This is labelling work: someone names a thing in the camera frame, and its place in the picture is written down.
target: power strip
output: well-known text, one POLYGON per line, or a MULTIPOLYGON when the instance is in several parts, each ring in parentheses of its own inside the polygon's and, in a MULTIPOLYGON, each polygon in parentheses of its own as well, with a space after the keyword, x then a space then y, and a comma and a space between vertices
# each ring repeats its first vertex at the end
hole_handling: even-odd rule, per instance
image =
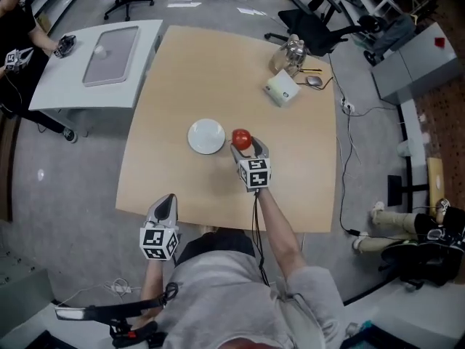
POLYGON ((339 103, 341 104, 341 107, 345 111, 345 113, 350 115, 355 112, 355 106, 352 103, 346 101, 344 98, 341 98, 339 103))
POLYGON ((120 294, 122 294, 122 293, 130 294, 132 292, 130 286, 120 286, 119 284, 112 284, 111 285, 111 290, 113 292, 118 292, 120 294))

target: gray carpet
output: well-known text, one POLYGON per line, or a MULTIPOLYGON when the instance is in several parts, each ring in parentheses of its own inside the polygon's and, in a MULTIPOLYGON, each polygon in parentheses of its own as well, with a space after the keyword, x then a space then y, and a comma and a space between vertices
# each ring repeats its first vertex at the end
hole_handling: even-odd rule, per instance
MULTIPOLYGON (((202 3, 196 8, 167 8, 169 0, 155 1, 154 7, 145 3, 132 6, 132 20, 163 19, 168 25, 212 28, 261 39, 270 31, 285 34, 277 12, 293 8, 285 0, 192 0, 202 3), (267 16, 241 14, 237 7, 253 7, 267 16)), ((76 0, 55 28, 53 37, 91 25, 122 21, 124 9, 114 12, 108 21, 103 20, 104 11, 112 3, 111 0, 76 0)), ((346 25, 345 17, 338 14, 329 23, 331 29, 346 25)), ((338 45, 331 59, 345 96, 355 105, 356 112, 385 106, 376 94, 370 65, 353 40, 338 45)), ((339 102, 336 85, 334 89, 335 102, 339 102)), ((145 258, 138 248, 138 229, 144 217, 115 210, 118 176, 132 112, 72 111, 70 117, 91 129, 90 136, 80 138, 75 145, 50 131, 39 134, 35 124, 22 122, 13 174, 14 222, 1 227, 9 248, 49 270, 55 297, 62 301, 80 289, 118 277, 126 278, 132 286, 140 286, 145 270, 145 258), (37 177, 39 169, 44 170, 42 181, 37 177)), ((336 118, 345 160, 350 147, 347 117, 337 108, 336 118)), ((395 150, 401 141, 398 123, 397 112, 385 110, 351 119, 350 130, 360 161, 354 154, 347 166, 342 221, 348 228, 368 228, 369 209, 377 200, 387 199, 387 175, 401 174, 405 168, 395 150)), ((299 234, 299 240, 304 240, 308 263, 329 268, 343 299, 347 299, 379 283, 383 275, 377 271, 379 256, 354 254, 353 237, 345 235, 339 227, 340 161, 337 177, 331 233, 307 234, 304 239, 299 234)), ((194 225, 182 225, 183 244, 196 236, 198 231, 194 225)), ((269 279, 279 284, 280 273, 265 233, 263 238, 269 279)), ((166 264, 166 277, 171 269, 166 264)), ((134 293, 124 300, 136 298, 134 293)), ((114 296, 96 288, 80 293, 69 304, 117 302, 114 296)))

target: wooden table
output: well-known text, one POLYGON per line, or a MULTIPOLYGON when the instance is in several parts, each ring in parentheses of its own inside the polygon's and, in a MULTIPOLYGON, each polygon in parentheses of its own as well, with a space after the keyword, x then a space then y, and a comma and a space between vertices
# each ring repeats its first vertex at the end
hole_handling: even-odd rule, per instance
MULTIPOLYGON (((200 28, 171 26, 160 45, 136 107, 116 208, 146 214, 175 193, 179 221, 251 228, 254 197, 236 173, 229 143, 203 156, 187 144, 202 118, 217 120, 227 138, 248 129, 270 149, 274 194, 297 232, 329 232, 336 175, 336 120, 332 84, 302 87, 290 108, 279 108, 262 87, 278 46, 200 28)), ((305 67, 331 67, 308 57, 305 67)), ((297 82, 304 75, 296 77, 297 82)), ((264 229, 260 214, 261 229, 264 229)))

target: white desk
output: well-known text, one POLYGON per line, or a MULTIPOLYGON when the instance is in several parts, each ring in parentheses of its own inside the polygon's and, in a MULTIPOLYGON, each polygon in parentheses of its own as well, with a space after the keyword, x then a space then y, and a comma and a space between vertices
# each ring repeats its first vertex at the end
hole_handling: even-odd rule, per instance
POLYGON ((155 41, 161 37, 162 23, 162 20, 140 20, 70 32, 68 35, 76 35, 76 47, 68 57, 50 57, 29 110, 42 111, 65 126, 77 130, 80 135, 86 135, 86 131, 79 130, 55 109, 133 108, 139 98, 147 64, 155 50, 155 41), (117 84, 85 87, 82 79, 100 34, 135 25, 139 27, 139 36, 127 79, 117 84))

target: paper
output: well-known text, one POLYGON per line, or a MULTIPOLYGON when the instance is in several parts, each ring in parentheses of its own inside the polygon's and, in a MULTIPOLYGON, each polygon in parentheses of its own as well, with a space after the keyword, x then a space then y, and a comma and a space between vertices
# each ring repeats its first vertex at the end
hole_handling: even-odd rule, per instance
POLYGON ((195 8, 198 7, 202 3, 174 3, 168 4, 166 7, 168 8, 195 8))
POLYGON ((252 9, 238 8, 238 11, 245 14, 245 15, 254 15, 255 14, 252 9))
POLYGON ((245 15, 267 15, 265 12, 260 12, 255 9, 244 9, 244 8, 238 8, 238 11, 245 14, 245 15))

